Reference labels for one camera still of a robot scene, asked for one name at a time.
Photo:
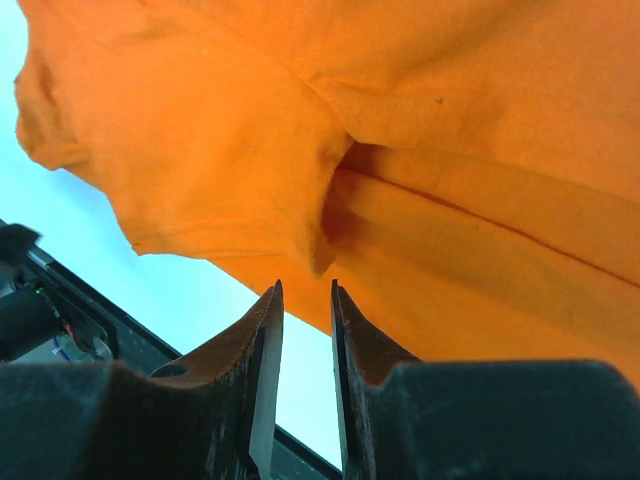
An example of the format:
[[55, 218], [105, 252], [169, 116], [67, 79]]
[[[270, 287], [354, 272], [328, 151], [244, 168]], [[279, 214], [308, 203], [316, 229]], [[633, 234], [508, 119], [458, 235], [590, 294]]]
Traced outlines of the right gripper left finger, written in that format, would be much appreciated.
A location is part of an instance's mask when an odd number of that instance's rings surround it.
[[283, 289], [190, 353], [139, 374], [110, 361], [1, 369], [5, 479], [266, 479]]

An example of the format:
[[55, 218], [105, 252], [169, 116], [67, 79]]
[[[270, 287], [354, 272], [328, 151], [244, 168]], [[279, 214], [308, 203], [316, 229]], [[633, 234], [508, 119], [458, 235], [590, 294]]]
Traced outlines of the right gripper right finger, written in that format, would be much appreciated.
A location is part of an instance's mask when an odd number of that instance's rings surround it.
[[639, 397], [593, 360], [419, 360], [331, 288], [347, 479], [635, 479]]

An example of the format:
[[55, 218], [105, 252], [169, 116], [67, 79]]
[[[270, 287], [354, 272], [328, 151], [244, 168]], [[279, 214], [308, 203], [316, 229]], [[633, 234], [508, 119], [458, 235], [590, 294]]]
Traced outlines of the orange t-shirt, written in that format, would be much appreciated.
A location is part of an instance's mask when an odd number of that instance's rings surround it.
[[425, 360], [639, 379], [635, 1], [24, 1], [17, 139], [139, 254]]

